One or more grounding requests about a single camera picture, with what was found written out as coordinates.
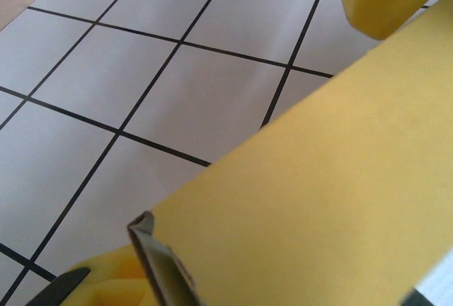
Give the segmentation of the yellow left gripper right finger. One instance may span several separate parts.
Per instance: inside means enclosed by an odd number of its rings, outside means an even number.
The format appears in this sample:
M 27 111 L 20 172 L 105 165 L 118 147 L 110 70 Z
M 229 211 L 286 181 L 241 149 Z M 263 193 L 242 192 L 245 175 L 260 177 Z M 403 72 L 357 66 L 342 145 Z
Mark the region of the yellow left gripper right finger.
M 421 287 L 412 289 L 401 302 L 402 306 L 435 306 L 436 294 L 432 294 Z

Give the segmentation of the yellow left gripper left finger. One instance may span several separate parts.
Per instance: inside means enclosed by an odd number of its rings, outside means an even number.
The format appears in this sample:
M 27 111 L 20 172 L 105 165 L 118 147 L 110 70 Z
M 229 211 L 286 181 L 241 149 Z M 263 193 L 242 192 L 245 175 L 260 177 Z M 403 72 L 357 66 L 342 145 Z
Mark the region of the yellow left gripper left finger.
M 157 305 L 130 246 L 94 256 L 57 276 L 29 305 Z

